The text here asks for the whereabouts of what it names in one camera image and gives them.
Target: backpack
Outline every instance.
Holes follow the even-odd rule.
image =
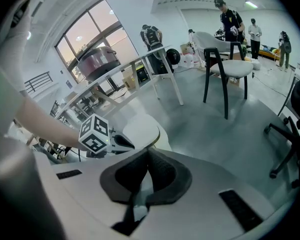
[[[160,44],[160,36],[158,31],[154,30],[153,28],[149,27],[143,30],[144,40],[150,46],[154,46]]]
[[[291,43],[290,38],[287,35],[286,32],[282,31],[282,37],[283,37],[283,46],[286,53],[291,53]]]

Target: metal pot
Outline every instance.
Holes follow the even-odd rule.
[[[120,65],[116,54],[108,46],[98,47],[85,54],[77,67],[88,81],[93,82]]]

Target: black rubber pad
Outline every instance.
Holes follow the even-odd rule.
[[[69,171],[57,173],[56,176],[59,178],[59,180],[63,180],[79,174],[82,174],[82,172],[79,170],[69,170]]]
[[[147,171],[154,191],[146,199],[147,206],[176,202],[192,182],[191,172],[186,166],[149,148],[105,169],[100,176],[100,184],[112,201],[128,204],[132,195],[139,191]]]
[[[263,222],[234,190],[221,192],[219,196],[246,232]]]

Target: caster wheel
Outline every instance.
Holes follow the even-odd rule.
[[[289,123],[289,119],[285,117],[285,118],[283,119],[283,123],[284,123],[285,125],[287,125],[287,124]]]
[[[299,186],[300,186],[300,182],[299,182],[298,179],[296,179],[295,181],[293,181],[293,182],[291,183],[291,187],[292,187],[293,189],[295,189],[295,188],[297,188],[297,187],[299,187]]]
[[[270,171],[269,176],[271,179],[275,179],[277,177],[277,172],[275,170],[272,170],[272,171]]]
[[[268,134],[270,132],[270,127],[267,126],[266,128],[264,128],[263,131],[264,131],[265,134]]]

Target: office chair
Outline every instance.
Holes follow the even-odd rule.
[[[210,71],[221,75],[223,97],[224,97],[224,118],[228,119],[228,90],[227,83],[229,78],[244,78],[244,98],[248,96],[248,78],[254,66],[252,63],[245,61],[244,53],[239,42],[221,41],[206,32],[195,32],[193,35],[197,46],[199,56],[206,62],[206,75],[203,102],[206,103]],[[234,46],[238,46],[241,60],[234,60]],[[230,52],[230,60],[221,60],[220,54]],[[210,54],[214,53],[217,64],[210,67]]]
[[[280,133],[282,136],[287,138],[291,143],[291,150],[289,151],[288,155],[284,158],[282,163],[276,168],[270,171],[270,178],[275,179],[277,177],[277,174],[283,169],[283,167],[289,162],[289,160],[293,157],[294,154],[296,154],[297,157],[297,165],[298,165],[298,179],[294,180],[291,183],[292,188],[297,188],[300,186],[300,135],[298,133],[298,129],[300,129],[300,81],[297,82],[292,90],[291,93],[291,105],[294,109],[295,113],[297,114],[298,121],[295,123],[293,122],[292,118],[289,116],[288,118],[285,118],[283,120],[283,123],[287,125],[290,123],[292,133],[290,131],[287,131],[285,129],[281,129],[278,126],[270,123],[265,129],[264,132],[266,134],[269,133],[270,129],[273,128],[278,133]]]

